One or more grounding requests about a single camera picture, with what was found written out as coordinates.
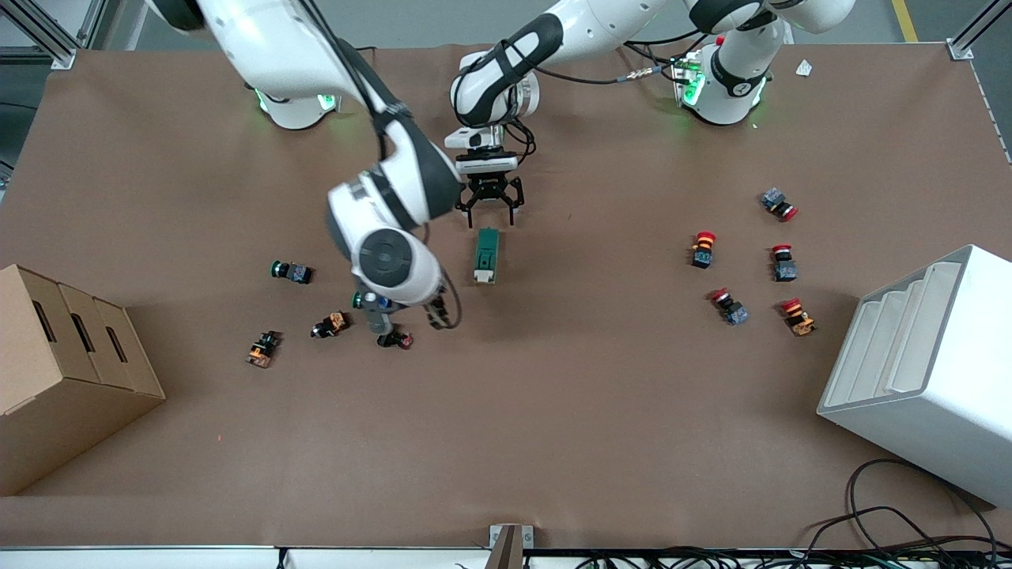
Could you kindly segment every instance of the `brown table surface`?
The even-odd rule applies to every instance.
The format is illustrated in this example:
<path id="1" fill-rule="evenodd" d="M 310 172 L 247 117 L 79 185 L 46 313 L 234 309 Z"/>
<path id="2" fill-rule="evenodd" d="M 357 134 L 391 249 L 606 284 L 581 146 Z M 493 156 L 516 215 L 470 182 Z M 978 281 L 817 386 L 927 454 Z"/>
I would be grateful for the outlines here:
<path id="1" fill-rule="evenodd" d="M 432 140 L 456 128 L 447 85 L 468 51 L 372 56 Z M 465 321 L 399 315 L 406 352 L 362 324 L 309 336 L 349 309 L 323 219 L 326 191 L 374 160 L 361 112 L 285 132 L 221 54 L 80 54 L 51 76 L 0 208 L 0 265 L 130 307 L 168 401 L 0 500 L 0 544 L 468 546 L 502 521 L 549 547 L 807 544 L 844 512 L 851 471 L 887 456 L 815 413 L 857 299 L 966 243 L 1012 257 L 1012 175 L 971 66 L 941 45 L 790 46 L 773 67 L 765 102 L 723 129 L 661 80 L 542 79 L 528 204 L 513 228 L 499 205 L 477 214 L 502 231 L 499 283 L 470 282 L 461 216 L 434 223 Z M 799 207 L 788 224 L 757 204 L 774 185 Z M 706 271 L 685 260 L 700 230 L 718 235 Z M 768 273 L 783 241 L 790 284 Z M 318 278 L 270 278 L 274 259 Z M 722 287 L 747 324 L 706 301 Z M 794 296 L 810 337 L 772 308 Z M 286 338 L 262 371 L 243 358 L 268 329 Z M 858 493 L 934 535 L 982 533 L 900 469 Z M 1008 539 L 1012 512 L 988 515 Z M 861 545 L 848 526 L 822 544 Z"/>

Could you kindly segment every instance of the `metal bracket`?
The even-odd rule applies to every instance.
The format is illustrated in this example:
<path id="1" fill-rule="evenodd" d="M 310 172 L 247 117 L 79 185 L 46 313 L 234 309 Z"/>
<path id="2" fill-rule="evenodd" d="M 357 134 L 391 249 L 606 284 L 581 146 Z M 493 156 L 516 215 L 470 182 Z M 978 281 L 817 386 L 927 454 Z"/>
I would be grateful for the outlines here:
<path id="1" fill-rule="evenodd" d="M 521 541 L 523 549 L 534 549 L 534 526 L 522 525 L 518 523 L 497 523 L 495 525 L 489 525 L 490 548 L 496 547 L 496 540 L 498 540 L 499 535 L 502 534 L 503 527 L 507 525 L 513 525 L 520 530 L 520 536 L 523 538 Z"/>
<path id="2" fill-rule="evenodd" d="M 955 39 L 951 37 L 945 38 L 945 49 L 949 52 L 949 59 L 952 61 L 965 61 L 974 59 L 974 52 L 969 48 L 966 48 L 965 52 L 959 53 L 955 47 Z"/>
<path id="3" fill-rule="evenodd" d="M 67 71 L 70 68 L 74 67 L 75 60 L 77 60 L 77 50 L 71 50 L 70 59 L 64 59 L 64 60 L 55 59 L 53 60 L 53 65 L 50 66 L 50 69 L 52 69 L 53 71 Z"/>

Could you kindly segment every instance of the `black cable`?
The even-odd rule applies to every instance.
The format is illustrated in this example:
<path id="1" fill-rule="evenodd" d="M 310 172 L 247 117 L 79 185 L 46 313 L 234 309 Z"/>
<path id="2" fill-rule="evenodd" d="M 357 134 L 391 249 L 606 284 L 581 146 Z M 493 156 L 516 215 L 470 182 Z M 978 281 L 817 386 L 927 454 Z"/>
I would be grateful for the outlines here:
<path id="1" fill-rule="evenodd" d="M 513 131 L 510 130 L 510 127 L 520 131 L 520 134 L 523 135 L 523 138 L 521 139 L 516 134 L 514 134 Z M 524 147 L 523 154 L 520 155 L 520 159 L 517 161 L 517 166 L 523 164 L 523 161 L 526 160 L 528 156 L 537 152 L 537 139 L 534 138 L 533 131 L 528 129 L 526 125 L 520 121 L 519 117 L 510 120 L 506 125 L 503 125 L 503 130 L 506 132 L 507 135 L 510 136 L 510 138 L 522 144 Z"/>
<path id="2" fill-rule="evenodd" d="M 452 324 L 447 324 L 444 330 L 452 330 L 460 325 L 463 321 L 463 305 L 460 303 L 460 294 L 456 292 L 456 286 L 453 284 L 453 279 L 449 277 L 449 273 L 442 266 L 439 267 L 443 272 L 443 280 L 446 281 L 446 286 L 449 287 L 450 293 L 453 294 L 453 303 L 456 305 L 456 320 Z"/>
<path id="3" fill-rule="evenodd" d="M 480 62 L 480 61 L 482 61 L 482 58 L 478 58 L 475 61 L 471 62 L 471 65 L 469 65 L 467 69 L 465 69 L 462 72 L 460 72 L 459 75 L 457 75 L 456 79 L 454 80 L 453 92 L 450 94 L 450 97 L 449 97 L 450 106 L 453 107 L 453 114 L 456 115 L 456 121 L 459 123 L 459 124 L 461 124 L 461 125 L 467 125 L 468 127 L 471 127 L 472 129 L 485 129 L 487 127 L 491 127 L 491 126 L 494 125 L 494 123 L 484 123 L 482 125 L 471 125 L 467 120 L 465 120 L 463 115 L 460 114 L 459 110 L 457 110 L 458 107 L 457 107 L 456 101 L 459 98 L 460 85 L 463 84 L 463 78 L 467 77 L 469 74 L 471 74 L 473 71 L 475 71 L 475 69 L 478 67 L 478 62 Z M 513 106 L 512 96 L 509 97 L 509 103 L 510 103 L 510 108 L 512 108 L 512 106 Z"/>
<path id="4" fill-rule="evenodd" d="M 647 48 L 647 55 L 651 59 L 655 59 L 656 56 L 654 55 L 653 48 L 651 48 L 650 46 L 646 46 L 646 48 Z M 679 81 L 677 78 L 675 78 L 674 75 L 668 75 L 668 72 L 667 72 L 666 68 L 670 67 L 672 63 L 674 63 L 674 62 L 669 60 L 667 62 L 667 65 L 665 65 L 664 67 L 661 68 L 661 77 L 664 77 L 665 79 L 667 79 L 668 81 L 671 81 L 672 83 L 685 83 L 685 81 Z"/>
<path id="5" fill-rule="evenodd" d="M 288 548 L 278 548 L 277 569 L 284 569 L 284 560 L 288 557 Z"/>
<path id="6" fill-rule="evenodd" d="M 921 530 L 916 523 L 914 523 L 909 517 L 907 517 L 900 510 L 898 510 L 898 509 L 896 509 L 896 508 L 894 508 L 892 506 L 872 506 L 872 507 L 869 507 L 869 508 L 864 508 L 864 509 L 856 510 L 856 511 L 853 511 L 851 513 L 847 513 L 847 514 L 844 514 L 844 515 L 840 515 L 840 516 L 834 517 L 834 518 L 830 519 L 829 521 L 827 521 L 826 523 L 824 523 L 823 525 L 821 525 L 819 527 L 819 530 L 816 532 L 815 537 L 812 539 L 812 542 L 809 544 L 808 549 L 805 551 L 804 555 L 799 559 L 788 560 L 788 561 L 785 561 L 785 562 L 776 562 L 776 563 L 771 563 L 771 564 L 764 564 L 764 565 L 761 565 L 760 567 L 758 567 L 757 569 L 770 569 L 772 567 L 778 567 L 778 566 L 782 566 L 782 565 L 785 565 L 785 564 L 789 564 L 790 565 L 790 569 L 797 569 L 800 566 L 807 566 L 807 562 L 809 561 L 809 559 L 812 558 L 814 554 L 816 554 L 816 552 L 814 552 L 816 544 L 819 542 L 819 539 L 822 537 L 822 535 L 827 530 L 829 530 L 830 527 L 832 527 L 834 525 L 837 525 L 838 523 L 842 523 L 842 522 L 848 521 L 850 519 L 857 519 L 857 518 L 859 518 L 862 515 L 867 515 L 867 514 L 869 514 L 871 512 L 875 512 L 875 511 L 890 511 L 890 512 L 893 512 L 893 513 L 897 514 L 905 522 L 907 522 L 907 524 L 910 525 L 915 532 L 917 532 L 918 535 L 920 535 L 922 537 L 922 539 L 926 543 L 932 543 L 934 541 L 931 537 L 927 536 L 924 533 L 923 530 Z M 992 541 L 989 539 L 989 540 L 987 540 L 987 543 L 990 544 L 990 543 L 992 543 Z M 872 550 L 868 550 L 868 551 L 866 551 L 864 553 L 877 553 L 877 552 L 876 551 L 872 551 Z M 948 567 L 959 567 L 960 566 L 960 564 L 958 562 L 956 562 L 951 557 L 951 555 L 948 552 L 942 551 L 942 554 L 943 554 L 944 557 L 948 558 L 948 560 L 951 560 L 951 561 L 949 561 Z M 887 556 L 887 559 L 889 561 L 892 561 L 893 563 L 896 563 L 896 561 L 893 559 L 894 557 L 896 557 L 895 554 L 893 556 Z"/>
<path id="7" fill-rule="evenodd" d="M 632 567 L 634 569 L 643 569 L 642 567 L 640 567 L 636 563 L 632 563 L 631 561 L 629 561 L 629 559 L 627 557 L 621 556 L 621 555 L 609 556 L 609 559 L 605 560 L 605 564 L 610 564 L 610 566 L 608 567 L 608 569 L 618 569 L 618 567 L 615 566 L 614 562 L 611 561 L 610 558 L 612 558 L 612 557 L 614 559 L 617 559 L 618 561 L 624 562 L 625 564 L 627 564 L 629 567 Z"/>
<path id="8" fill-rule="evenodd" d="M 933 542 L 938 545 L 951 544 L 953 542 L 980 542 L 985 544 L 990 544 L 991 540 L 987 538 L 982 538 L 980 536 L 937 536 L 932 538 Z M 927 547 L 927 544 L 923 543 L 924 540 L 918 540 L 916 542 L 910 542 L 906 544 L 897 544 L 892 546 L 886 546 L 886 551 L 902 551 L 902 552 L 914 552 L 918 548 Z M 995 543 L 1003 548 L 1005 551 L 1003 555 L 1012 556 L 1012 545 L 1005 542 L 995 540 Z"/>
<path id="9" fill-rule="evenodd" d="M 697 552 L 687 552 L 686 548 L 668 548 L 663 550 L 664 554 L 667 555 L 678 555 L 686 557 L 687 559 L 682 559 L 671 564 L 668 569 L 691 569 L 700 561 L 705 562 L 709 569 L 715 569 L 713 567 L 713 562 L 707 557 L 699 557 Z"/>
<path id="10" fill-rule="evenodd" d="M 625 46 L 663 46 L 664 44 L 674 44 L 675 42 L 681 42 L 682 39 L 688 39 L 696 33 L 699 33 L 698 29 L 693 29 L 687 33 L 682 33 L 681 35 L 676 35 L 674 37 L 669 37 L 667 39 L 652 39 L 650 42 L 626 42 Z"/>
<path id="11" fill-rule="evenodd" d="M 531 61 L 527 59 L 527 56 L 523 55 L 523 52 L 521 52 L 520 49 L 517 48 L 512 42 L 507 42 L 506 39 L 502 39 L 501 43 L 502 43 L 502 45 L 504 47 L 513 48 L 513 51 L 516 52 L 516 55 L 520 56 L 520 59 L 523 60 L 524 63 L 526 63 L 527 65 L 529 65 L 531 67 L 531 69 L 533 69 L 534 71 L 543 73 L 544 75 L 547 75 L 549 77 L 555 77 L 556 79 L 563 79 L 565 81 L 572 81 L 574 83 L 583 83 L 584 85 L 614 85 L 615 83 L 618 83 L 618 78 L 615 78 L 615 79 L 582 79 L 580 77 L 572 77 L 570 75 L 563 75 L 562 73 L 556 73 L 555 71 L 549 71 L 546 69 L 541 69 L 540 67 L 537 67 L 536 65 L 534 65 L 533 63 L 531 63 Z"/>
<path id="12" fill-rule="evenodd" d="M 31 106 L 30 104 L 21 104 L 19 102 L 0 101 L 0 105 L 3 105 L 3 106 L 16 106 L 18 108 L 27 108 L 29 110 L 38 110 L 37 106 Z"/>
<path id="13" fill-rule="evenodd" d="M 648 59 L 648 60 L 650 60 L 650 61 L 652 61 L 652 62 L 654 62 L 654 63 L 656 63 L 658 65 L 664 65 L 664 66 L 671 65 L 670 61 L 665 60 L 665 59 L 661 59 L 661 58 L 655 56 L 653 51 L 651 51 L 651 52 L 645 52 L 645 51 L 641 50 L 640 48 L 637 48 L 636 46 L 625 46 L 625 48 L 628 49 L 628 50 L 632 50 L 634 52 L 636 52 L 637 54 L 639 54 L 641 57 L 644 57 L 644 58 L 646 58 L 646 59 Z"/>
<path id="14" fill-rule="evenodd" d="M 348 71 L 348 76 L 351 77 L 351 82 L 355 85 L 355 90 L 358 91 L 358 94 L 362 97 L 362 102 L 365 103 L 365 108 L 369 112 L 369 118 L 374 119 L 376 115 L 378 115 L 378 112 L 372 104 L 369 91 L 365 88 L 365 84 L 362 81 L 362 78 L 359 77 L 358 71 L 355 69 L 354 65 L 351 64 L 351 61 L 341 49 L 341 46 L 337 40 L 337 35 L 334 33 L 334 30 L 331 29 L 327 20 L 323 17 L 323 13 L 320 12 L 320 7 L 317 6 L 315 0 L 299 0 L 299 4 L 304 10 L 306 10 L 307 15 L 311 20 L 313 20 L 313 24 L 316 25 L 317 29 L 320 30 L 320 33 L 324 36 L 324 39 L 326 39 L 327 44 L 330 45 L 331 50 L 334 52 L 334 55 L 337 56 L 341 65 L 343 65 Z M 385 160 L 388 156 L 387 139 L 380 131 L 376 131 L 375 135 L 376 144 L 380 146 L 380 160 Z"/>
<path id="15" fill-rule="evenodd" d="M 702 35 L 699 36 L 698 39 L 696 39 L 695 42 L 692 43 L 691 46 L 689 46 L 688 50 L 685 50 L 684 52 L 682 52 L 682 55 L 680 55 L 680 56 L 678 56 L 676 58 L 673 58 L 673 59 L 680 60 L 680 59 L 684 58 L 685 56 L 689 55 L 689 52 L 691 52 L 692 50 L 695 50 L 696 48 L 698 48 L 699 44 L 702 44 L 702 40 L 705 39 L 705 38 L 707 38 L 707 37 L 709 37 L 709 34 L 708 33 L 703 33 Z"/>
<path id="16" fill-rule="evenodd" d="M 576 567 L 574 567 L 573 569 L 583 569 L 584 567 L 586 567 L 586 566 L 590 565 L 591 563 L 594 563 L 594 564 L 595 564 L 595 565 L 594 565 L 594 567 L 595 567 L 595 569 L 596 569 L 596 567 L 597 567 L 597 565 L 596 565 L 596 564 L 597 564 L 597 562 L 598 562 L 598 560 L 599 560 L 599 559 L 600 559 L 600 556 L 597 556 L 597 557 L 589 557 L 589 558 L 585 559 L 585 560 L 583 561 L 583 563 L 580 563 L 579 565 L 577 565 L 577 566 L 576 566 Z"/>
<path id="17" fill-rule="evenodd" d="M 927 476 L 928 478 L 931 478 L 935 482 L 938 482 L 939 484 L 941 484 L 942 486 L 944 486 L 946 490 L 948 490 L 949 492 L 951 492 L 956 498 L 959 498 L 959 501 L 961 501 L 967 508 L 969 508 L 969 510 L 974 512 L 974 515 L 976 515 L 977 518 L 981 520 L 981 523 L 984 525 L 984 530 L 988 533 L 988 543 L 991 545 L 991 562 L 989 563 L 988 567 L 991 567 L 991 568 L 997 567 L 997 565 L 998 565 L 998 540 L 995 539 L 995 533 L 991 529 L 991 524 L 988 523 L 988 520 L 985 519 L 984 514 L 981 512 L 981 510 L 978 509 L 978 507 L 975 506 L 973 503 L 971 503 L 971 501 L 967 500 L 958 491 L 957 488 L 955 488 L 954 486 L 952 486 L 951 484 L 949 484 L 947 481 L 942 480 L 941 478 L 935 476 L 934 474 L 931 474 L 930 472 L 922 469 L 921 467 L 919 467 L 919 466 L 917 466 L 917 465 L 915 465 L 915 464 L 913 464 L 911 462 L 900 460 L 900 459 L 875 459 L 873 461 L 868 461 L 868 462 L 864 463 L 863 465 L 857 467 L 857 469 L 854 471 L 854 473 L 850 475 L 850 479 L 847 481 L 848 504 L 850 506 L 850 510 L 851 511 L 855 511 L 857 509 L 857 499 L 854 496 L 854 489 L 857 486 L 857 479 L 861 476 L 861 473 L 864 472 L 866 469 L 868 469 L 869 467 L 872 467 L 874 465 L 878 465 L 878 464 L 894 464 L 894 465 L 899 465 L 899 466 L 902 466 L 902 467 L 909 468 L 909 469 L 911 469 L 911 470 L 913 470 L 915 472 L 919 472 L 919 473 Z M 916 525 L 912 521 L 910 521 L 909 519 L 907 519 L 906 516 L 903 516 L 902 514 L 901 514 L 901 516 L 905 518 L 905 521 L 907 521 L 913 527 L 915 527 L 915 531 L 917 531 L 917 533 L 921 536 L 921 538 L 923 538 L 925 540 L 925 543 L 927 545 L 930 545 L 934 549 L 938 550 L 938 552 L 940 554 L 944 555 L 949 560 L 952 560 L 952 562 L 954 563 L 955 560 L 952 559 L 952 557 L 948 554 L 948 552 L 946 552 L 944 549 L 942 549 L 941 546 L 939 546 L 938 544 L 934 543 L 934 540 L 932 540 L 929 536 L 925 535 L 922 531 L 920 531 L 919 527 L 916 527 Z M 881 551 L 882 548 L 878 544 L 876 544 L 875 541 L 868 534 L 867 529 L 865 529 L 864 524 L 861 523 L 860 517 L 859 516 L 855 517 L 854 521 L 857 523 L 857 526 L 861 531 L 861 534 L 864 536 L 864 538 L 866 540 L 868 540 L 868 543 L 870 543 L 876 550 Z"/>

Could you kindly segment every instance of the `small white paper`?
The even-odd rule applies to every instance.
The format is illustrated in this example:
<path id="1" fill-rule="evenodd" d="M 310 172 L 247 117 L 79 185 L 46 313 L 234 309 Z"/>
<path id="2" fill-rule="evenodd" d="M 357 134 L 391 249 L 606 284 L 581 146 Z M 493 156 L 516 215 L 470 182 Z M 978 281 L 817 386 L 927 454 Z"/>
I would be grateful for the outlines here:
<path id="1" fill-rule="evenodd" d="M 797 70 L 794 73 L 802 77 L 812 75 L 812 64 L 809 63 L 809 60 L 802 60 L 802 65 L 797 66 Z"/>

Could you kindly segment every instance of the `gray floor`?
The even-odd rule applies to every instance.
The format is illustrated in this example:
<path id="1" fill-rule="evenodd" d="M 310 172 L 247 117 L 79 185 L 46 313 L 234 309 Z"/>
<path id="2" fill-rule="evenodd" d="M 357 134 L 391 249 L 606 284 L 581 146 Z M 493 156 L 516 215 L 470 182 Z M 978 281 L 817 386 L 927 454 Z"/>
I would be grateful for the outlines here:
<path id="1" fill-rule="evenodd" d="M 952 35 L 983 0 L 907 0 L 921 40 Z M 427 48 L 443 44 L 482 44 L 511 34 L 554 0 L 320 0 L 335 30 L 355 46 Z M 682 2 L 670 0 L 639 38 L 657 39 L 688 30 Z M 798 44 L 902 42 L 891 0 L 857 0 L 842 24 L 822 35 L 795 30 Z M 110 50 L 214 50 L 209 40 L 185 37 L 144 6 L 123 0 L 104 43 Z M 1012 17 L 999 21 L 974 48 L 975 65 L 999 125 L 1012 131 Z M 0 101 L 34 105 L 41 97 L 49 68 L 0 65 Z M 30 110 L 0 106 L 0 159 L 16 164 L 30 127 Z"/>
<path id="2" fill-rule="evenodd" d="M 952 37 L 987 0 L 906 0 L 921 42 L 943 42 Z M 999 130 L 1012 135 L 1012 14 L 996 21 L 973 47 L 974 68 L 991 104 Z"/>

